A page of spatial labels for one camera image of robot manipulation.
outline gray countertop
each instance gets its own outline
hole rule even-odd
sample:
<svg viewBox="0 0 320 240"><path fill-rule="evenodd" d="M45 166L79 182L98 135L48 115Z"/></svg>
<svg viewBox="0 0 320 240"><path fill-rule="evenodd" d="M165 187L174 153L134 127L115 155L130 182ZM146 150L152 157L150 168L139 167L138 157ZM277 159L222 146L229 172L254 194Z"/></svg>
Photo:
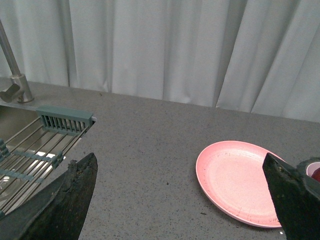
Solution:
<svg viewBox="0 0 320 240"><path fill-rule="evenodd" d="M5 87L9 82L0 81ZM46 180L63 173L71 159L96 155L97 180L81 240L284 240L281 228L249 226L215 207L198 183L197 157L225 140L261 146L293 166L320 156L315 122L43 83L30 88L35 100L24 108L62 106L97 118Z"/></svg>

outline white curtain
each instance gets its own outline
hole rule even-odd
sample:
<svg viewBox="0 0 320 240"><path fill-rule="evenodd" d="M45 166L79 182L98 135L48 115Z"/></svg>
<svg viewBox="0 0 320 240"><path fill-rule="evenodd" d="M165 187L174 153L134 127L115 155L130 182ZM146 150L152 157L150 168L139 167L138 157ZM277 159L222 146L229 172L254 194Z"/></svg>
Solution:
<svg viewBox="0 0 320 240"><path fill-rule="evenodd" d="M1 0L0 19L29 81L320 122L320 0Z"/></svg>

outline stainless steel sink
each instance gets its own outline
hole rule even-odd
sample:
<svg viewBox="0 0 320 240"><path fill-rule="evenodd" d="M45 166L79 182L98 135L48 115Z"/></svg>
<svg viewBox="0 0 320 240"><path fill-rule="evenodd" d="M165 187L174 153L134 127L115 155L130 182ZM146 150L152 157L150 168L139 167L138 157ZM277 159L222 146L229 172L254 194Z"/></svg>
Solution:
<svg viewBox="0 0 320 240"><path fill-rule="evenodd" d="M32 196L88 130L50 131L42 118L36 111L0 105L0 211L5 214Z"/></svg>

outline dish drying rack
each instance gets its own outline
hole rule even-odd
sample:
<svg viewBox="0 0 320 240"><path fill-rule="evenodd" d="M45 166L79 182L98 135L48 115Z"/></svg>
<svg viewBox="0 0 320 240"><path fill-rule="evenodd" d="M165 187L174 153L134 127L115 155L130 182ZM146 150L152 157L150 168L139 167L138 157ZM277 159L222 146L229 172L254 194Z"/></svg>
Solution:
<svg viewBox="0 0 320 240"><path fill-rule="evenodd" d="M46 105L36 112L10 139L0 138L0 218L33 195L94 123L86 111Z"/></svg>

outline pink plate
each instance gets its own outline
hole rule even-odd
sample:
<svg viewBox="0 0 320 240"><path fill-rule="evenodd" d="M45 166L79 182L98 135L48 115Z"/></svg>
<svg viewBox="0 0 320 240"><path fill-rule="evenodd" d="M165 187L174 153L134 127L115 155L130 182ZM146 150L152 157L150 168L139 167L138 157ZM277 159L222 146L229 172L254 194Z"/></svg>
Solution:
<svg viewBox="0 0 320 240"><path fill-rule="evenodd" d="M267 153L247 142L216 142L200 153L196 175L207 197L224 213L256 227L280 228L262 169Z"/></svg>

